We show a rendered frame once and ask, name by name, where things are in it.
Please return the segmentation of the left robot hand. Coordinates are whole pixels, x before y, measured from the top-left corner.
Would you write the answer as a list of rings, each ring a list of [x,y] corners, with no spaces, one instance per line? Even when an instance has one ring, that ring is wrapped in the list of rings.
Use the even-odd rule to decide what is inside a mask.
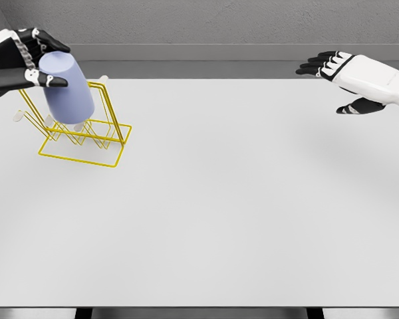
[[[65,79],[39,70],[41,57],[55,51],[69,53],[70,48],[42,29],[1,30],[0,97],[12,90],[34,86],[68,86]]]

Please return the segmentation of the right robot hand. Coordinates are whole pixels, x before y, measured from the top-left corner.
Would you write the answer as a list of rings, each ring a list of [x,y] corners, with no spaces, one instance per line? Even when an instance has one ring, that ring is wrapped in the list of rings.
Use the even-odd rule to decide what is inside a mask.
[[[323,78],[360,96],[337,108],[338,114],[370,114],[397,105],[399,70],[362,54],[326,51],[309,58],[295,73]]]

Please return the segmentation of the lavender blue cup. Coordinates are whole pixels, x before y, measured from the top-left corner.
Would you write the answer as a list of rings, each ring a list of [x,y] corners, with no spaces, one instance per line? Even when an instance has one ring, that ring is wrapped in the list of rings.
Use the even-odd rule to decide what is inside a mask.
[[[87,80],[70,53],[54,51],[41,57],[39,70],[68,82],[66,87],[44,88],[52,117],[63,124],[79,124],[94,113]]]

